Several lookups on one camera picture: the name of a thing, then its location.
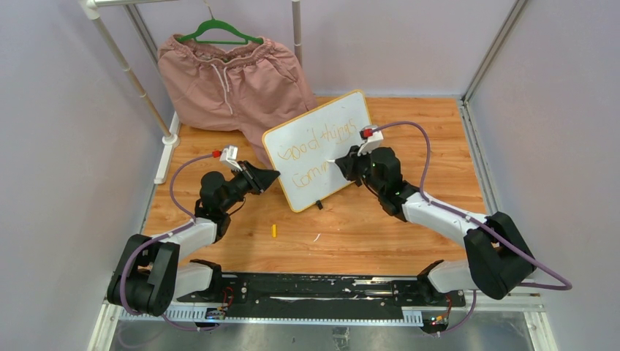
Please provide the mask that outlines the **yellow-framed whiteboard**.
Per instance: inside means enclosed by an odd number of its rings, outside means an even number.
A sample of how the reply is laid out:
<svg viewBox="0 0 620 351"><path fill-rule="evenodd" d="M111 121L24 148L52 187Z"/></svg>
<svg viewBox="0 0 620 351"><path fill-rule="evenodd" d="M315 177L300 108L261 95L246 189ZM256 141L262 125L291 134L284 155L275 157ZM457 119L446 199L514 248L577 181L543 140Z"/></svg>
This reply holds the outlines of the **yellow-framed whiteboard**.
<svg viewBox="0 0 620 351"><path fill-rule="evenodd" d="M363 91L354 90L269 129L262 144L292 211L299 213L350 185L328 159L347 155L371 125Z"/></svg>

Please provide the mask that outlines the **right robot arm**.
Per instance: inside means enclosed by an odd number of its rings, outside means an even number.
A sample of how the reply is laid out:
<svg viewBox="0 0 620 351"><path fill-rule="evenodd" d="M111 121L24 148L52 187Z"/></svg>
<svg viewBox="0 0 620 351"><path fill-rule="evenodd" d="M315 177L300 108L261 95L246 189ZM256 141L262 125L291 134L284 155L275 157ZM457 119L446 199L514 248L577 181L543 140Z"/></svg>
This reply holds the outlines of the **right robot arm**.
<svg viewBox="0 0 620 351"><path fill-rule="evenodd" d="M466 259L438 260L417 275L417 294L425 304L436 305L456 290L479 290L500 300L535 271L525 258L529 247L509 215L472 213L427 195L404 180L391 148L360 155L353 146L334 163L346 180L374 194L387 215L433 230L465 249Z"/></svg>

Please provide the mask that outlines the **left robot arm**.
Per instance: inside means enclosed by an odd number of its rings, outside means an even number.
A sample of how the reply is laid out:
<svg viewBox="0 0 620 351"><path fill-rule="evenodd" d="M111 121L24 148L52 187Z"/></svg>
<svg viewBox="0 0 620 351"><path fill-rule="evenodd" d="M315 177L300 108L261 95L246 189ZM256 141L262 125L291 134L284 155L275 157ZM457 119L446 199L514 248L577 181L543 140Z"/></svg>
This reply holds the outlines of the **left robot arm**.
<svg viewBox="0 0 620 351"><path fill-rule="evenodd" d="M223 239L231 223L230 209L247 195L261 195L280 176L277 170L260 169L246 161L239 166L230 180L218 171L201 178L189 223L158 236L135 234L128 239L107 287L108 303L132 315L160 317L174 300L186 295L197 294L207 302L222 297L219 264L200 259L185 266L179 263Z"/></svg>

